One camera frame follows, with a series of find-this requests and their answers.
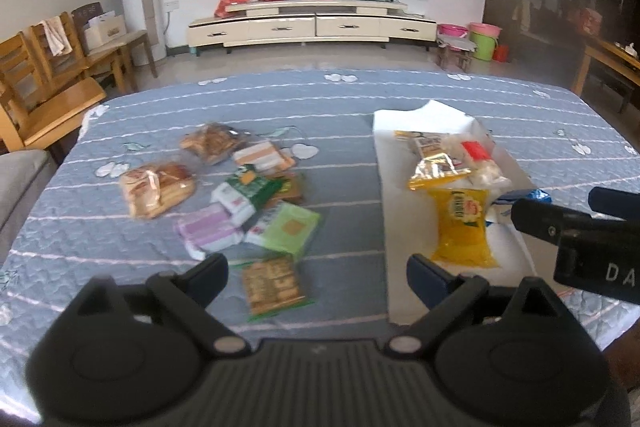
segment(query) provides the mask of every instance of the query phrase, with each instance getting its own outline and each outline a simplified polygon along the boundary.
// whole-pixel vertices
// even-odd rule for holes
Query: yellow snack bag
[[[433,188],[439,242],[432,261],[493,268],[500,266],[486,242],[485,202],[488,190]]]
[[[472,169],[464,155],[454,153],[452,137],[439,133],[395,131],[396,138],[407,141],[418,156],[418,165],[407,186],[411,190],[431,188],[464,178]]]

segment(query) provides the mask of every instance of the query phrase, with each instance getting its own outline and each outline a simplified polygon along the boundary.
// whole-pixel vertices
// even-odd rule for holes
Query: gray sofa
[[[31,208],[56,172],[46,151],[0,156],[0,266]]]

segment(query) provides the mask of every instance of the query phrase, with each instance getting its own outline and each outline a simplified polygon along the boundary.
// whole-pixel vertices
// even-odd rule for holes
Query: white paper sheet
[[[422,191],[406,187],[416,160],[406,143],[394,137],[395,130],[470,133],[492,155],[514,189],[535,187],[509,153],[495,145],[482,124],[462,111],[431,100],[413,111],[375,112],[373,134],[382,183],[388,314],[392,323],[407,325],[424,315],[427,308],[406,282],[406,262],[414,253],[428,257],[433,252],[438,244],[438,223],[433,200]],[[463,271],[478,273],[494,285],[517,286],[523,277],[538,275],[556,291],[564,288],[552,280],[558,253],[553,245],[522,236],[512,225],[496,224],[487,228],[487,241],[499,268],[442,266],[455,275]]]

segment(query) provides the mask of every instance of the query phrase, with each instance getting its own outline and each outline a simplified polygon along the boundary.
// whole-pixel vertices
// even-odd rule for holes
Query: cabinet drawer
[[[187,42],[190,46],[206,46],[222,42],[245,41],[248,37],[247,21],[223,22],[187,29]]]
[[[318,37],[377,37],[380,34],[380,19],[377,17],[318,17]]]
[[[380,35],[398,39],[434,41],[436,23],[412,19],[380,19]]]
[[[249,21],[249,40],[298,39],[316,35],[313,17],[290,17]]]

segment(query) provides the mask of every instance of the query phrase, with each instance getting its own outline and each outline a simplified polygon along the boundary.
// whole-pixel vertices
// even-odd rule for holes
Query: green bucket
[[[471,32],[469,38],[478,45],[478,49],[474,53],[475,58],[479,58],[480,60],[492,60],[492,58],[494,58],[496,40],[493,37]]]

